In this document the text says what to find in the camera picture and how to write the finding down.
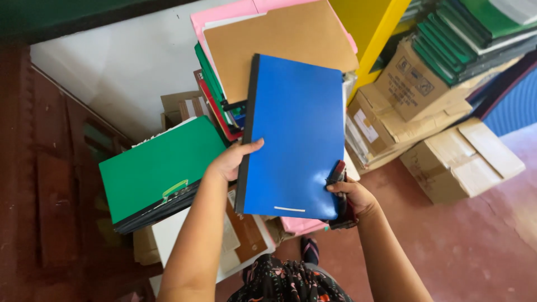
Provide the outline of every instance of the red floor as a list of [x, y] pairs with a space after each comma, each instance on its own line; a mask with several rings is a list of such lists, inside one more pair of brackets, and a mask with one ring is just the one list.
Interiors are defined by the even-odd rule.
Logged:
[[[502, 138], [526, 171], [486, 193], [433, 206], [399, 161], [363, 176], [435, 301], [537, 301], [537, 124]], [[355, 301], [373, 301], [356, 229], [316, 233], [320, 266]], [[299, 259], [298, 240], [279, 258]], [[219, 283], [216, 301], [240, 286]]]

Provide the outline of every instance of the white wall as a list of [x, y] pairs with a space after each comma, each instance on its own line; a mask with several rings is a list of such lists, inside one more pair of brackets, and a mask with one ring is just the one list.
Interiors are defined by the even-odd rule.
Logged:
[[235, 0], [201, 0], [32, 45], [32, 62], [123, 134], [161, 130], [161, 95], [197, 90], [190, 14]]

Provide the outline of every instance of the blue binder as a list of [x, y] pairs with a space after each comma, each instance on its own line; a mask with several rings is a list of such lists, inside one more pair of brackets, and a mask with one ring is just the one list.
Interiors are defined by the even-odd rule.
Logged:
[[243, 142], [265, 139], [238, 172], [235, 211], [335, 219], [326, 179], [343, 159], [342, 73], [256, 54]]

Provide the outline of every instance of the wooden cabinet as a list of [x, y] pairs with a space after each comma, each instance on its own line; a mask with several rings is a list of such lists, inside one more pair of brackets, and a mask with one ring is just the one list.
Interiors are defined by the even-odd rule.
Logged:
[[0, 51], [0, 298], [154, 300], [160, 263], [134, 262], [113, 231], [98, 163], [132, 142], [31, 65]]

